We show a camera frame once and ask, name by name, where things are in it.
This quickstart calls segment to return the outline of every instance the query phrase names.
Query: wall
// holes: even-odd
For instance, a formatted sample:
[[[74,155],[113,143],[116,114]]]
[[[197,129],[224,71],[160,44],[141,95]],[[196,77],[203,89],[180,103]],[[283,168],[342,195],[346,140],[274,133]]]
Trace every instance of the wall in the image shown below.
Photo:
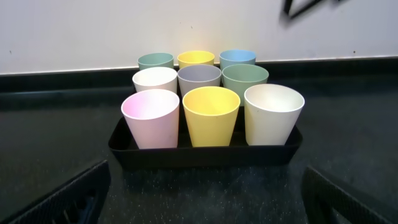
[[[258,61],[398,55],[398,1],[327,1],[292,26],[282,0],[1,0],[0,74],[135,67],[151,52],[248,49]]]

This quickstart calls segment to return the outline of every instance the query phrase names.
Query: cup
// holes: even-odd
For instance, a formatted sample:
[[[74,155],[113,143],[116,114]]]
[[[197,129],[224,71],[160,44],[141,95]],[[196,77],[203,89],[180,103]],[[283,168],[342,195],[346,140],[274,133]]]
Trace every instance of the cup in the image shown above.
[[[223,84],[239,95],[243,106],[244,92],[254,85],[267,83],[268,76],[268,71],[257,65],[230,65],[223,70]]]
[[[177,93],[177,72],[172,68],[154,67],[137,72],[132,77],[137,92],[163,89]]]
[[[284,145],[304,103],[300,93],[286,86],[262,84],[248,88],[244,93],[248,144]]]
[[[138,59],[140,70],[152,67],[174,68],[174,57],[168,53],[147,54]]]
[[[180,54],[178,58],[178,65],[185,68],[191,65],[214,65],[214,55],[207,51],[193,50]]]
[[[241,100],[226,88],[205,86],[182,100],[193,147],[229,146]]]
[[[177,147],[180,98],[168,90],[145,90],[124,100],[121,110],[139,149]]]
[[[220,68],[236,64],[254,65],[256,62],[256,54],[249,50],[226,50],[220,54]]]
[[[177,73],[181,95],[203,86],[220,86],[221,70],[212,65],[192,65]]]

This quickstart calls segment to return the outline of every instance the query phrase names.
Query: pink cup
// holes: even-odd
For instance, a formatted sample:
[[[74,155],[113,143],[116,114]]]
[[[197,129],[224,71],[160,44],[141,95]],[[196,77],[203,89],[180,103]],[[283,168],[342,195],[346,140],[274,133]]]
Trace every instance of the pink cup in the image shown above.
[[[144,90],[124,100],[121,110],[139,149],[177,147],[180,98],[168,90]]]

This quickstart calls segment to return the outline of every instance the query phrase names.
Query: tray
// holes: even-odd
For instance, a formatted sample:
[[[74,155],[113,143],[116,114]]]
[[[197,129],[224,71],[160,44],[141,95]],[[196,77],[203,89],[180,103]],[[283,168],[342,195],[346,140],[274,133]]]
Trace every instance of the tray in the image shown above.
[[[284,146],[248,146],[244,132],[244,107],[239,108],[229,146],[192,147],[182,105],[178,131],[177,148],[140,150],[123,117],[108,144],[122,168],[129,171],[142,168],[279,166],[289,163],[303,139],[294,126]]]

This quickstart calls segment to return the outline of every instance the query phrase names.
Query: black countertop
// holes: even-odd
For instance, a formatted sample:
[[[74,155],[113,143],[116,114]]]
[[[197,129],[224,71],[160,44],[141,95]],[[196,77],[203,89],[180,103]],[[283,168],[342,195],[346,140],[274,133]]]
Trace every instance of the black countertop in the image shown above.
[[[14,201],[92,158],[112,184],[99,223],[306,223],[309,164],[398,207],[398,76],[292,78],[303,144],[282,167],[123,172],[108,148],[132,88],[0,94],[0,218]]]

